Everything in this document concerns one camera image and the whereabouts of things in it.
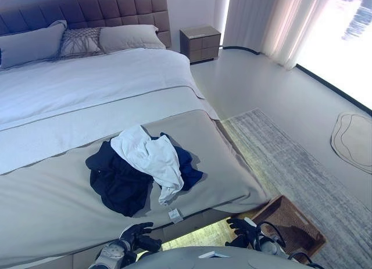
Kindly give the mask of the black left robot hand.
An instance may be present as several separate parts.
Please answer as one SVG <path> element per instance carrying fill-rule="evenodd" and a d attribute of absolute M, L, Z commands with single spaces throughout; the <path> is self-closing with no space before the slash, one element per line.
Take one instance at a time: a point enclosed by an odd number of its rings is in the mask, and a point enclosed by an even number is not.
<path fill-rule="evenodd" d="M 119 240 L 127 242 L 131 251 L 143 249 L 149 252 L 157 252 L 162 246 L 162 241 L 148 236 L 152 232 L 152 227 L 153 222 L 134 224 L 120 234 Z"/>

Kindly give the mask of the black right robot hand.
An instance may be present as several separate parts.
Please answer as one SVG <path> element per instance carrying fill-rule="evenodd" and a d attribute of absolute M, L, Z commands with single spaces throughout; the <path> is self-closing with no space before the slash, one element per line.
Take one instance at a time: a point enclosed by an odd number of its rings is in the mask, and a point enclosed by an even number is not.
<path fill-rule="evenodd" d="M 239 218 L 229 218 L 227 223 L 234 230 L 237 237 L 231 242 L 226 242 L 225 246 L 238 248 L 247 248 L 249 244 L 253 246 L 256 237 L 256 228 L 254 226 Z"/>

